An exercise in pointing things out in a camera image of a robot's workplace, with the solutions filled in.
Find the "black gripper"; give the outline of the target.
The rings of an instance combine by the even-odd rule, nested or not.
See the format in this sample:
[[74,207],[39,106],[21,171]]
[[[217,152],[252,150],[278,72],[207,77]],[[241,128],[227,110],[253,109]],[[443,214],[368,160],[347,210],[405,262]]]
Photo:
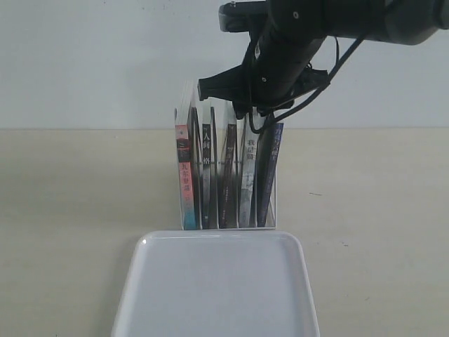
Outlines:
[[242,65],[198,80],[199,100],[231,101],[237,119],[254,107],[263,114],[292,107],[296,98],[328,83],[327,71],[309,65],[325,38],[302,30],[290,36],[266,24]]

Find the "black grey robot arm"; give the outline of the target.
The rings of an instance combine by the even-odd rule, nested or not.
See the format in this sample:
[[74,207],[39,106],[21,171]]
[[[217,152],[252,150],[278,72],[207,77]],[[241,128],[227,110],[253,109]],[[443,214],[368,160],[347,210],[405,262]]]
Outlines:
[[199,79],[200,100],[233,103],[237,117],[252,107],[273,112],[330,82],[310,68],[327,37],[414,46],[448,28],[447,1],[244,1],[219,8],[223,32],[247,32],[239,66]]

